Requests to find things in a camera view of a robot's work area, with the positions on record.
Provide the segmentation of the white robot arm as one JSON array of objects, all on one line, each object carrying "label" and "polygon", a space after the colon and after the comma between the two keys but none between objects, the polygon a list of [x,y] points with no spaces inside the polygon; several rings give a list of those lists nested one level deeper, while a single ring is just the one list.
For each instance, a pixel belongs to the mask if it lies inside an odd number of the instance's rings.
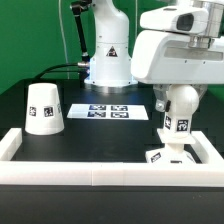
[{"label": "white robot arm", "polygon": [[140,16],[143,31],[128,53],[129,20],[112,0],[93,0],[96,50],[85,84],[101,91],[152,84],[156,109],[165,110],[172,84],[189,84],[202,96],[224,84],[224,0],[172,0]]}]

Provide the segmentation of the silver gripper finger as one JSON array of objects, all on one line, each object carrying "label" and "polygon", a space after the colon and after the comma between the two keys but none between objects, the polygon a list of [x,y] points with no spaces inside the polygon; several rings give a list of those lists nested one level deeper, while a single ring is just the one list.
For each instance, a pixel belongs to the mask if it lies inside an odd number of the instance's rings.
[{"label": "silver gripper finger", "polygon": [[169,84],[154,84],[153,90],[156,97],[155,109],[159,112],[168,112],[170,100],[168,99]]},{"label": "silver gripper finger", "polygon": [[205,84],[196,84],[194,88],[198,93],[199,99],[202,99],[208,89],[208,86]]}]

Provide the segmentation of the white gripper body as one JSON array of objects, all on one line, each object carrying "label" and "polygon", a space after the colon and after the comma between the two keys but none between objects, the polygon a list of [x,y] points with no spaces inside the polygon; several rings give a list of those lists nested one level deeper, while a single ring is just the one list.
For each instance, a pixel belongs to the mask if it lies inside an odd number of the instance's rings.
[{"label": "white gripper body", "polygon": [[143,13],[131,73],[147,84],[224,84],[224,6],[166,6]]}]

